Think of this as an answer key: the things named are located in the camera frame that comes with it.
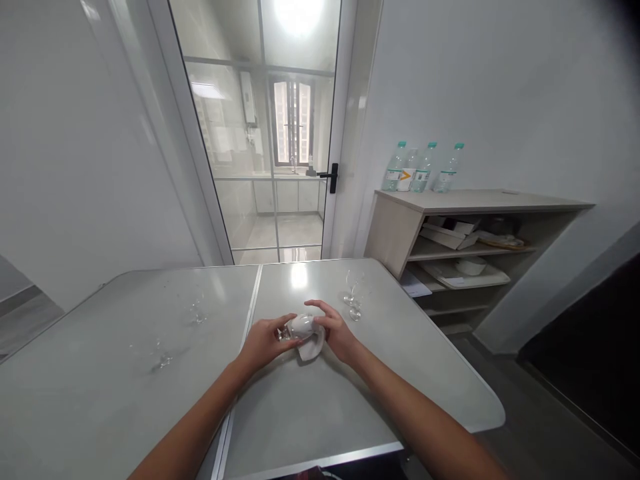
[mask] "box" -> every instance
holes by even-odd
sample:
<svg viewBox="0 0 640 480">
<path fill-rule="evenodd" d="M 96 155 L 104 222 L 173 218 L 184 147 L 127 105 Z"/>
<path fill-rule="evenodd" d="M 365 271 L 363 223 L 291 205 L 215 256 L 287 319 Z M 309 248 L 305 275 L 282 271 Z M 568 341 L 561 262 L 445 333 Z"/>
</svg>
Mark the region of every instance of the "box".
<svg viewBox="0 0 640 480">
<path fill-rule="evenodd" d="M 456 217 L 438 217 L 432 215 L 427 219 L 427 223 L 468 235 L 478 228 L 478 225 L 480 225 L 480 217 L 468 217 L 460 220 Z"/>
<path fill-rule="evenodd" d="M 420 231 L 420 236 L 433 240 L 434 242 L 453 250 L 462 250 L 470 247 L 476 242 L 476 240 L 478 240 L 477 233 L 465 235 L 464 233 L 446 230 L 442 227 L 437 227 L 429 223 L 425 223 L 423 225 L 423 228 Z"/>
</svg>

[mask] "white table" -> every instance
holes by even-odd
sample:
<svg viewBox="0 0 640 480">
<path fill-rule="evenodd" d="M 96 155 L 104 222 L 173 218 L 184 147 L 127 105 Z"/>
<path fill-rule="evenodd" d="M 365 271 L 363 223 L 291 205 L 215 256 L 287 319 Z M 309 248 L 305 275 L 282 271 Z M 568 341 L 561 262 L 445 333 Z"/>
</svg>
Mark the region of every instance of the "white table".
<svg viewBox="0 0 640 480">
<path fill-rule="evenodd" d="M 357 323 L 341 300 L 349 269 L 364 272 L 373 290 Z M 468 431 L 504 423 L 494 392 L 378 261 L 264 265 L 253 320 L 321 313 L 303 305 L 308 299 L 332 304 L 359 340 Z M 268 366 L 239 398 L 225 443 L 225 479 L 268 479 L 403 448 L 370 392 L 328 348 L 308 365 L 288 352 Z"/>
<path fill-rule="evenodd" d="M 349 269 L 362 270 L 374 291 L 359 323 L 341 302 Z M 375 260 L 132 272 L 0 365 L 0 452 L 8 457 L 0 477 L 126 478 L 234 358 L 250 322 L 317 311 L 303 305 L 310 298 L 338 308 L 372 352 L 469 431 L 503 424 L 492 390 Z M 207 320 L 185 339 L 196 299 Z M 154 332 L 176 355 L 149 373 L 129 344 Z M 219 437 L 200 479 L 266 479 L 403 448 L 328 348 L 307 365 L 295 352 L 276 359 L 241 394 Z"/>
<path fill-rule="evenodd" d="M 0 479 L 125 479 L 238 354 L 258 269 L 126 273 L 8 358 Z"/>
</svg>

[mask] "door handle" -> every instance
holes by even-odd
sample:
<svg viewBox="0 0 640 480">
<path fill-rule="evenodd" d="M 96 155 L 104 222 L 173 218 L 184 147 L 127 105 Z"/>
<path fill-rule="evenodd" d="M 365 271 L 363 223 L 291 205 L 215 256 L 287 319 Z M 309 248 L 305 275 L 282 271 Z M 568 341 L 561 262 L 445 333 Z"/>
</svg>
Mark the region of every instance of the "door handle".
<svg viewBox="0 0 640 480">
<path fill-rule="evenodd" d="M 329 172 L 318 172 L 318 177 L 320 178 L 329 178 L 329 193 L 335 193 L 335 186 L 338 183 L 338 164 L 331 164 L 331 173 Z"/>
</svg>

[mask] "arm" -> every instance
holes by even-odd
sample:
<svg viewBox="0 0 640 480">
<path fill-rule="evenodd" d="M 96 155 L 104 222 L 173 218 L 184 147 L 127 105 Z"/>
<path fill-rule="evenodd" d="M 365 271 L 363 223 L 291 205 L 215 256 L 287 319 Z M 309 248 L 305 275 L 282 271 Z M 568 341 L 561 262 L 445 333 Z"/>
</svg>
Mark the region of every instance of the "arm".
<svg viewBox="0 0 640 480">
<path fill-rule="evenodd" d="M 275 331 L 294 317 L 290 313 L 256 322 L 238 357 L 142 460 L 129 480 L 195 478 L 220 421 L 240 389 L 255 372 L 298 345 L 296 340 L 278 342 Z"/>
<path fill-rule="evenodd" d="M 440 480 L 507 478 L 456 420 L 360 343 L 334 308 L 322 300 L 309 300 L 305 305 L 325 312 L 314 321 L 328 330 L 329 346 L 364 380 L 430 474 Z"/>
</svg>

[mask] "plastic bottle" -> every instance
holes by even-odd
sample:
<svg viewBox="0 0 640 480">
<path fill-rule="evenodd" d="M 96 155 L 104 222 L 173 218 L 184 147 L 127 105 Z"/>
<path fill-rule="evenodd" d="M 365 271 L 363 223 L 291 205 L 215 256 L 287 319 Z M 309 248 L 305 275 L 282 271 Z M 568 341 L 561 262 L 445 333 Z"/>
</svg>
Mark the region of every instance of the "plastic bottle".
<svg viewBox="0 0 640 480">
<path fill-rule="evenodd" d="M 410 149 L 407 158 L 402 164 L 402 174 L 400 174 L 400 180 L 398 180 L 398 191 L 409 191 L 418 163 L 420 163 L 418 149 Z"/>
<path fill-rule="evenodd" d="M 382 190 L 396 191 L 398 190 L 398 180 L 400 180 L 400 174 L 402 173 L 402 166 L 405 158 L 405 147 L 407 142 L 398 142 L 389 164 L 387 165 L 387 171 L 385 172 L 385 180 L 382 182 Z"/>
<path fill-rule="evenodd" d="M 415 171 L 415 176 L 411 182 L 411 191 L 416 193 L 422 193 L 429 181 L 429 175 L 431 174 L 431 164 L 433 163 L 433 155 L 435 154 L 435 146 L 437 142 L 429 142 L 425 152 L 420 158 L 418 168 Z"/>
<path fill-rule="evenodd" d="M 462 154 L 462 148 L 464 143 L 456 143 L 453 149 L 453 156 L 446 162 L 445 167 L 440 170 L 438 180 L 436 180 L 433 191 L 437 193 L 446 193 L 451 190 L 451 184 L 453 182 L 453 176 L 458 171 L 458 163 L 460 162 L 460 156 Z"/>
</svg>

